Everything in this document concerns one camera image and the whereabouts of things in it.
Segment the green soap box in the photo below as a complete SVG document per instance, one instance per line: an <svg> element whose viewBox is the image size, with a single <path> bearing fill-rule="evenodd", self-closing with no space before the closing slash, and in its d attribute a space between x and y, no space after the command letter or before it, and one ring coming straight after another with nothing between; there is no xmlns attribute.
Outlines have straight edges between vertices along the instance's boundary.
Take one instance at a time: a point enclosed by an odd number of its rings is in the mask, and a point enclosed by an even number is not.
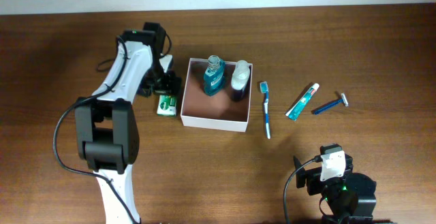
<svg viewBox="0 0 436 224"><path fill-rule="evenodd" d="M160 95L157 106L159 116L176 116L177 115L177 97L173 95Z"/></svg>

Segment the teal toothpaste tube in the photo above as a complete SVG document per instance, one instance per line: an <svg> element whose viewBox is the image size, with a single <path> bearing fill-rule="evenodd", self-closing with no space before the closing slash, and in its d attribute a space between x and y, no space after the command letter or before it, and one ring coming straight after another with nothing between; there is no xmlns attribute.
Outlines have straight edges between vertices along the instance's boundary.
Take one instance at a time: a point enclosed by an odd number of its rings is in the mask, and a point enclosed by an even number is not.
<svg viewBox="0 0 436 224"><path fill-rule="evenodd" d="M304 95L294 104L294 106L287 111L285 114L289 119L296 121L299 117L300 113L304 110L305 106L308 104L312 96L316 93L320 85L318 83L314 83L311 87L309 87Z"/></svg>

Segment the teal mouthwash bottle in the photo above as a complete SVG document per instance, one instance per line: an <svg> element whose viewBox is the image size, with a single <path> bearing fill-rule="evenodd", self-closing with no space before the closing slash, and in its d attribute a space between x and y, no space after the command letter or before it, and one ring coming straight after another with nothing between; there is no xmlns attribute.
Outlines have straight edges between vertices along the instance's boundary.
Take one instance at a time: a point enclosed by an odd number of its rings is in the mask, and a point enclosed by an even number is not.
<svg viewBox="0 0 436 224"><path fill-rule="evenodd" d="M208 96L218 93L225 84L225 62L217 55L208 58L208 67L204 72L204 92Z"/></svg>

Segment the blue disposable razor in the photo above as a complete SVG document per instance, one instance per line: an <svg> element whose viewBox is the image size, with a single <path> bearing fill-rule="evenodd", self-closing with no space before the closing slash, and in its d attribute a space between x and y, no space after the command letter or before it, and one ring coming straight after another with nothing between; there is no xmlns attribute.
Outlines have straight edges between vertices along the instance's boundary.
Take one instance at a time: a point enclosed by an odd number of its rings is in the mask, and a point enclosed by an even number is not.
<svg viewBox="0 0 436 224"><path fill-rule="evenodd" d="M314 115L321 114L322 112L325 112L325 111L327 111L327 110L329 110L329 109L331 109L339 104L343 104L345 107L349 106L349 102L347 100L345 93L341 93L340 98L314 109L312 111L312 114L314 114Z"/></svg>

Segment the purple bottle with white cap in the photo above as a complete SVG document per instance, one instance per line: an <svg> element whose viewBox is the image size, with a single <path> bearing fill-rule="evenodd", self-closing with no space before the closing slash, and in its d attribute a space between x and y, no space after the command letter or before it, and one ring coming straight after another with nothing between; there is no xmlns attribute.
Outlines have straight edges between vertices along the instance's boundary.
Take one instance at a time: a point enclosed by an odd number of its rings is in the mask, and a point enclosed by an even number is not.
<svg viewBox="0 0 436 224"><path fill-rule="evenodd" d="M238 61L231 79L233 101L240 101L244 98L250 75L251 70L248 62L245 60Z"/></svg>

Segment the blue and white toothbrush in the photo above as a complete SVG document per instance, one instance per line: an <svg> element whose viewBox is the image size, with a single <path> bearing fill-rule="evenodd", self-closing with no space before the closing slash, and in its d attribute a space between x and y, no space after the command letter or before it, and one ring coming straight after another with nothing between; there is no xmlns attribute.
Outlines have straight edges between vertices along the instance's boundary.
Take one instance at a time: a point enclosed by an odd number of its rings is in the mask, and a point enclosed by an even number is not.
<svg viewBox="0 0 436 224"><path fill-rule="evenodd" d="M269 92L267 81L260 82L260 91L264 94L264 115L265 115L265 129L266 137L271 139L270 135L270 123L269 123L269 113L268 113L268 103L269 103Z"/></svg>

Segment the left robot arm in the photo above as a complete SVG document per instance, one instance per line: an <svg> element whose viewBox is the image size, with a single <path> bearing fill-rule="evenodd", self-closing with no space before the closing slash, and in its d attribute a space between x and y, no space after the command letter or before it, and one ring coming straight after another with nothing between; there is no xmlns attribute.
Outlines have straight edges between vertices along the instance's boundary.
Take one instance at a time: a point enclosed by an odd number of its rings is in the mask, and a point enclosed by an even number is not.
<svg viewBox="0 0 436 224"><path fill-rule="evenodd" d="M107 223L140 223L132 172L140 136L133 103L137 95L178 95L170 38L159 24L126 30L116 39L116 58L105 80L74 109L79 157L99 183Z"/></svg>

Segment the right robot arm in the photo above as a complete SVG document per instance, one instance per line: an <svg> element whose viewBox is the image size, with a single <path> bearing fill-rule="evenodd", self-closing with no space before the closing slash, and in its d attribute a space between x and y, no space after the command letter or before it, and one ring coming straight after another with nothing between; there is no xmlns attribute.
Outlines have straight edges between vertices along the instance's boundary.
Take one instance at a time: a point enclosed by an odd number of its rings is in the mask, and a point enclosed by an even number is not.
<svg viewBox="0 0 436 224"><path fill-rule="evenodd" d="M365 174L353 172L353 158L342 146L320 147L319 155L306 163L293 158L298 188L309 195L321 195L331 214L322 213L322 223L372 223L377 200L377 183Z"/></svg>

